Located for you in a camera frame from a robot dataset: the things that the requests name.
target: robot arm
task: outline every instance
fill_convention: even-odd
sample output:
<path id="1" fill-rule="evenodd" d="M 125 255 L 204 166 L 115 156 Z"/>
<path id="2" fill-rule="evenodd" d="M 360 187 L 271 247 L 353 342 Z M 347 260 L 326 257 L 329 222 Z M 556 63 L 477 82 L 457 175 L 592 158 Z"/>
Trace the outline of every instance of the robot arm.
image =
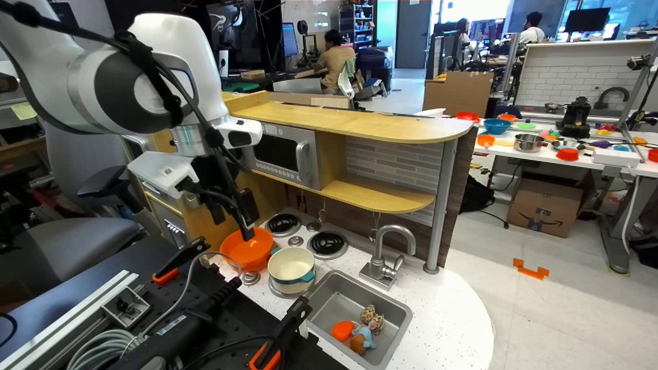
<path id="1" fill-rule="evenodd" d="M 217 189 L 222 182 L 222 206 L 249 238 L 258 218 L 253 197 L 235 184 L 222 152 L 258 144 L 264 127 L 229 115 L 202 26 L 186 17 L 141 15 L 130 26 L 136 36 L 134 54 L 125 52 L 130 44 L 115 38 L 88 52 L 66 28 L 51 30 L 60 24 L 55 18 L 47 0 L 0 0 L 0 46 L 35 110 L 47 124 L 78 133 L 173 129 L 179 155 L 204 163 L 199 170 L 211 173 L 189 173 L 182 182 L 194 182 L 194 189 Z"/>

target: table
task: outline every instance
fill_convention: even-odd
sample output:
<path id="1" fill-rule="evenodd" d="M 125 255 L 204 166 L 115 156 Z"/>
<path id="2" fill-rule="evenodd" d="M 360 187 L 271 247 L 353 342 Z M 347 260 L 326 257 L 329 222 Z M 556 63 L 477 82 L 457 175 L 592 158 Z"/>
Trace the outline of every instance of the table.
<path id="1" fill-rule="evenodd" d="M 40 330 L 43 330 L 49 323 L 60 318 L 66 311 L 76 307 L 85 301 L 90 291 L 102 285 L 110 277 L 114 277 L 121 269 L 130 269 L 141 274 L 141 277 L 153 276 L 161 266 L 164 266 L 177 249 L 159 237 L 143 238 L 141 243 L 124 249 L 121 252 L 114 255 L 112 259 L 75 276 L 72 280 L 60 283 L 57 288 L 33 298 L 31 302 L 19 307 L 11 315 L 19 320 L 17 334 L 0 348 L 0 361 L 9 358 L 15 349 L 22 343 L 33 339 Z M 195 269 L 194 285 L 205 293 L 217 289 L 217 280 L 211 280 L 207 269 Z M 144 323 L 151 323 L 159 311 L 164 311 L 171 302 L 164 298 L 154 295 L 159 289 L 151 289 L 149 302 L 154 305 L 151 315 Z M 187 293 L 186 302 L 195 301 L 198 293 Z M 189 358 L 198 358 L 215 348 L 222 348 L 225 342 L 232 343 L 243 337 L 271 337 L 277 332 L 280 320 L 258 307 L 253 301 L 244 298 L 243 293 L 232 295 L 220 316 L 217 316 L 215 325 L 217 332 L 207 337 L 207 342 L 195 337 L 195 349 Z M 0 332 L 9 332 L 9 323 L 0 320 Z M 249 348 L 244 352 L 237 352 L 237 355 L 225 355 L 218 360 L 207 361 L 204 368 L 235 368 L 235 361 L 247 364 L 244 355 L 255 352 Z M 311 339 L 299 339 L 293 343 L 293 352 L 287 355 L 287 368 L 342 368 L 333 358 L 320 352 Z"/>
<path id="2" fill-rule="evenodd" d="M 537 131 L 550 129 L 553 125 L 537 125 Z M 551 148 L 540 148 L 538 152 L 519 152 L 514 149 L 514 136 L 521 131 L 506 131 L 502 136 L 496 136 L 496 144 L 489 148 L 476 145 L 476 155 L 494 155 L 498 158 L 517 158 L 517 160 L 529 160 L 529 163 L 546 163 L 546 165 L 557 165 L 565 168 L 585 168 L 585 170 L 597 170 L 607 175 L 611 168 L 604 165 L 594 165 L 592 156 L 581 156 L 574 163 L 565 163 L 556 156 Z M 604 245 L 604 252 L 609 259 L 609 268 L 618 274 L 629 272 L 629 249 L 626 245 L 626 238 L 629 237 L 628 223 L 633 223 L 633 220 L 640 218 L 648 202 L 651 199 L 654 191 L 658 189 L 658 165 L 657 163 L 640 163 L 635 168 L 613 168 L 613 175 L 626 173 L 635 176 L 635 184 L 631 187 L 629 196 L 621 203 L 621 212 L 614 215 L 600 215 L 600 238 Z"/>

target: gray floor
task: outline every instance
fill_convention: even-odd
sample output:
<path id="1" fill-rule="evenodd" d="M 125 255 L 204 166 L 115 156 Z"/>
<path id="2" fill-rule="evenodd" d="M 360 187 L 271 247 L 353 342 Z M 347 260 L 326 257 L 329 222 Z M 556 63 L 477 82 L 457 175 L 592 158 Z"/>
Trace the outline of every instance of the gray floor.
<path id="1" fill-rule="evenodd" d="M 398 76 L 399 91 L 371 107 L 420 110 L 424 82 L 408 69 Z M 506 207 L 496 203 L 492 212 L 506 215 Z M 512 268 L 514 257 L 551 276 L 525 277 Z M 448 269 L 476 288 L 492 315 L 492 368 L 658 368 L 658 269 L 637 259 L 629 276 L 607 269 L 594 222 L 578 222 L 569 238 L 557 238 L 462 213 Z"/>

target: cardboard box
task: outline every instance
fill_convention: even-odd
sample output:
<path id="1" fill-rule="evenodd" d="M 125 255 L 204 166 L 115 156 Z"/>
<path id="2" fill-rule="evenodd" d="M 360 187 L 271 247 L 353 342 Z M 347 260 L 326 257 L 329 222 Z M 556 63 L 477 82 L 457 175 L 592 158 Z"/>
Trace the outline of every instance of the cardboard box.
<path id="1" fill-rule="evenodd" d="M 458 110 L 488 113 L 492 73 L 448 71 L 447 81 L 426 81 L 424 108 L 444 107 L 448 115 Z"/>
<path id="2" fill-rule="evenodd" d="M 581 203 L 581 187 L 523 178 L 512 199 L 509 222 L 565 238 L 578 220 Z"/>

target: white table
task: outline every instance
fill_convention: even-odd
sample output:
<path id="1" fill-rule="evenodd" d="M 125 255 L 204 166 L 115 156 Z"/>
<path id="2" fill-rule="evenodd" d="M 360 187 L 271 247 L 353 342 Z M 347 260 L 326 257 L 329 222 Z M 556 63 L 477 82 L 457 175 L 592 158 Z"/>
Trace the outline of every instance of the white table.
<path id="1" fill-rule="evenodd" d="M 551 129 L 553 125 L 537 125 L 537 131 Z M 529 163 L 548 163 L 548 165 L 560 165 L 569 168 L 587 168 L 587 170 L 607 170 L 604 165 L 594 165 L 592 156 L 581 155 L 578 160 L 568 163 L 556 156 L 553 148 L 540 148 L 538 152 L 519 152 L 514 149 L 514 136 L 523 131 L 506 131 L 502 136 L 496 136 L 494 145 L 483 148 L 476 145 L 476 155 L 494 155 L 496 158 L 517 158 L 517 160 L 529 160 Z M 635 168 L 621 168 L 621 173 L 635 176 L 635 184 L 631 187 L 629 196 L 635 196 L 635 202 L 623 202 L 621 212 L 618 212 L 613 218 L 600 218 L 600 238 L 607 249 L 609 268 L 618 274 L 629 272 L 629 250 L 626 247 L 626 241 L 629 232 L 626 230 L 626 223 L 633 223 L 633 220 L 640 218 L 645 203 L 651 199 L 654 191 L 658 189 L 658 163 L 640 163 Z"/>

